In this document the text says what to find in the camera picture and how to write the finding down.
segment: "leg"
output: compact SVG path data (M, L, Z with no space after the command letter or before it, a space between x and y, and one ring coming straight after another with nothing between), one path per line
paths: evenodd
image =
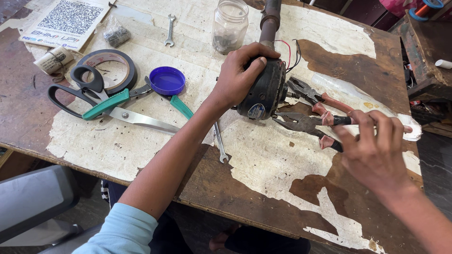
M127 189L126 186L102 180L102 196L108 198L110 208L118 202L121 195ZM152 241L149 243L152 254L180 253L193 254L180 232L176 221L168 211L165 211L157 221L159 225L154 231Z
M210 247L212 250L224 247L243 254L308 254L311 244L308 239L292 239L256 227L242 226L232 234L228 231L220 233L211 240Z

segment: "qr code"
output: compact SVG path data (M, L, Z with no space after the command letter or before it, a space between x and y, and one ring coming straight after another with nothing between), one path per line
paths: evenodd
M102 11L103 8L61 0L38 26L84 34Z

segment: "plastic jar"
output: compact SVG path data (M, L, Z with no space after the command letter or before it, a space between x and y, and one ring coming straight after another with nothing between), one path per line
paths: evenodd
M220 0L213 14L212 46L225 55L239 49L248 29L248 6L242 0Z

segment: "red wire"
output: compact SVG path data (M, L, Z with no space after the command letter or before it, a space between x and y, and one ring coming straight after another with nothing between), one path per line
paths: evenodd
M287 67L286 67L286 70L287 69L289 69L289 66L290 66L290 45L289 45L289 43L287 43L287 42L285 42L285 41L283 41L283 40L275 40L276 42L283 42L283 43L285 43L288 47L289 47L289 64L287 65Z

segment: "open-end wrench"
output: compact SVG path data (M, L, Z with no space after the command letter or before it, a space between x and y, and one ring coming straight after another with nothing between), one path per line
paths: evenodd
M218 129L217 122L215 122L214 127L215 127L215 135L217 136L217 140L218 140L218 147L220 148L220 161L221 161L221 163L224 163L223 160L226 159L226 161L229 161L229 157L225 153L225 148L223 146L223 142L221 141L220 130Z
M168 19L169 19L169 28L168 28L168 39L166 39L165 41L165 46L169 43L169 47L174 46L174 42L173 42L173 22L176 19L176 16L171 16L168 15Z

